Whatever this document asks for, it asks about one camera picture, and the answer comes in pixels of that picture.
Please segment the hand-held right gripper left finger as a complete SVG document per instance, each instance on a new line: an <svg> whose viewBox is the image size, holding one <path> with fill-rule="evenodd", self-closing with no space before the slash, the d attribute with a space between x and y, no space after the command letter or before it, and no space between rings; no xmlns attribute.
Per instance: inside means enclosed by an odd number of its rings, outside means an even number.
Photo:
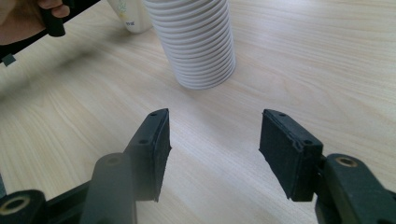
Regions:
<svg viewBox="0 0 396 224"><path fill-rule="evenodd" d="M158 202L171 151L169 110L149 113L124 152L130 156L137 201Z"/></svg>

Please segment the stack of white paper cups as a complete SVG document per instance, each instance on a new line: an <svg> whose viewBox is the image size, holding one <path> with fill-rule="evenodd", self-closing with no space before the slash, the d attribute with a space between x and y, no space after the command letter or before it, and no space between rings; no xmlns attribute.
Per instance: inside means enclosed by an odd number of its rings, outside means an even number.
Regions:
<svg viewBox="0 0 396 224"><path fill-rule="evenodd" d="M228 0L143 0L178 83L213 88L236 66Z"/></svg>

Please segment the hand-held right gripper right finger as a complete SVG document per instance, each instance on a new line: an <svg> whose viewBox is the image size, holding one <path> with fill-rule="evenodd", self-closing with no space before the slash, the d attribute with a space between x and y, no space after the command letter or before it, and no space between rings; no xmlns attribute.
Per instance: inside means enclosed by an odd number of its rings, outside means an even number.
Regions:
<svg viewBox="0 0 396 224"><path fill-rule="evenodd" d="M288 199L312 200L322 149L323 144L287 114L263 110L259 151Z"/></svg>

